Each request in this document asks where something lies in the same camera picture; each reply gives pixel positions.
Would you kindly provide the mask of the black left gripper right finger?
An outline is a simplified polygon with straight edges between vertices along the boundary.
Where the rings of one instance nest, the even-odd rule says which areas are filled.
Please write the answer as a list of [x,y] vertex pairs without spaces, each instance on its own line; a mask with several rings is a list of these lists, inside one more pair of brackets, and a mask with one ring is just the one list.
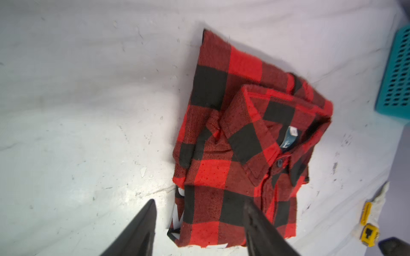
[[285,241],[251,200],[247,200],[244,204],[243,225],[250,256],[300,255]]

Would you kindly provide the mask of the red black plaid shirt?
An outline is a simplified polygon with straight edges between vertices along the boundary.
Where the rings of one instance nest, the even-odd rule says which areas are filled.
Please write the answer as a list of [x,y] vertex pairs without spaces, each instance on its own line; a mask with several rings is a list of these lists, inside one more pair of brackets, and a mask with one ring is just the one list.
[[333,104],[305,79],[202,34],[173,157],[178,247],[244,246],[252,201],[285,238],[296,236],[297,193]]

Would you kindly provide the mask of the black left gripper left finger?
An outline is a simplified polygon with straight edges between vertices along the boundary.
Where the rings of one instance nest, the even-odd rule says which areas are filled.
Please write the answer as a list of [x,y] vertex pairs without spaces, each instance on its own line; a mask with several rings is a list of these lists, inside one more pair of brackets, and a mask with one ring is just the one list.
[[151,256],[157,207],[150,199],[101,256]]

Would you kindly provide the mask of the teal plastic basket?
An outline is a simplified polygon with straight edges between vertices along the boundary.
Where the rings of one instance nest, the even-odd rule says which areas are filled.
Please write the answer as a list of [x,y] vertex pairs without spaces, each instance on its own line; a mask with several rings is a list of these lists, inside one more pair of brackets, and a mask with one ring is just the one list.
[[410,26],[399,29],[393,40],[375,110],[383,115],[410,119]]

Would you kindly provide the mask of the yellow tape measure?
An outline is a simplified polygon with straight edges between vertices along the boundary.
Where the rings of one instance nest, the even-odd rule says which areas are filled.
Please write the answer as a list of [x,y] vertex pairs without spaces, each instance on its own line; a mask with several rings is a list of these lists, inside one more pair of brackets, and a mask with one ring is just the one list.
[[363,232],[360,236],[361,242],[367,247],[374,247],[380,237],[380,230],[377,226],[370,223],[364,226]]

